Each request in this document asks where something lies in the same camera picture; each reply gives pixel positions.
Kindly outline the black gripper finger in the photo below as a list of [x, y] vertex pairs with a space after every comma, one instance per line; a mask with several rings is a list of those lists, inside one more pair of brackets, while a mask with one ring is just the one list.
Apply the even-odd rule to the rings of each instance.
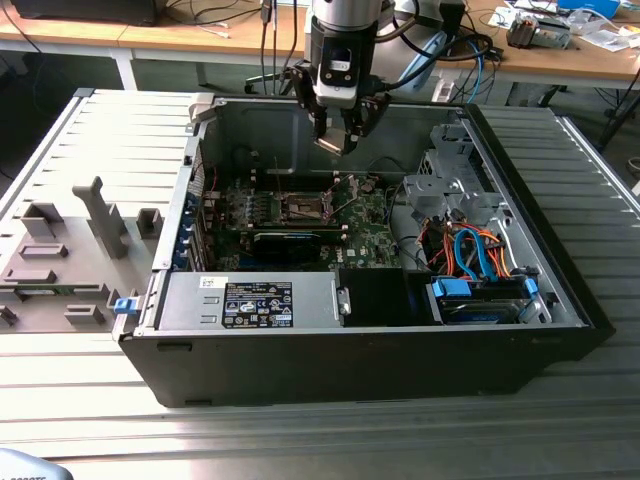
[[367, 137], [377, 126], [391, 101], [388, 93], [366, 96], [356, 101], [351, 109], [342, 109], [344, 122], [343, 153], [351, 153], [360, 138]]
[[291, 81], [299, 106], [306, 110], [313, 123], [313, 139], [318, 145], [328, 145], [327, 109], [320, 105], [314, 91], [312, 64], [307, 61], [291, 67]]

